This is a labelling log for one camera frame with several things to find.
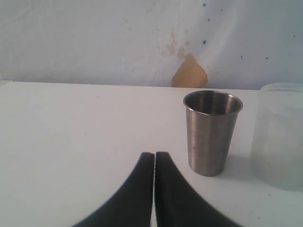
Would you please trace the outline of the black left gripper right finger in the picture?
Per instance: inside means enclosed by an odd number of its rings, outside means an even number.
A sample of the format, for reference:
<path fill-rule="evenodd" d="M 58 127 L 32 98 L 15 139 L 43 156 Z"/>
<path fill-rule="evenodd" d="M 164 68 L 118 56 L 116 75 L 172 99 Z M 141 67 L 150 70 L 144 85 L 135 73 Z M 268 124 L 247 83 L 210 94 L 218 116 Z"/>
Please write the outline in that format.
<path fill-rule="evenodd" d="M 154 196 L 159 227 L 238 227 L 185 180 L 168 152 L 157 152 Z"/>

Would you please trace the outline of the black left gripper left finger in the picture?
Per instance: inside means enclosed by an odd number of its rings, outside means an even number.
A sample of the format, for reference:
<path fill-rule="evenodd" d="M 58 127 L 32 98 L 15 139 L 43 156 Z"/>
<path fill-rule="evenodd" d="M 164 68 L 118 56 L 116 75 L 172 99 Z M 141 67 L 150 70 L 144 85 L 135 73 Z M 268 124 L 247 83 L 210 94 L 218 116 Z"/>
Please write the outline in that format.
<path fill-rule="evenodd" d="M 154 161 L 154 154 L 143 152 L 115 194 L 75 226 L 149 227 L 153 204 Z"/>

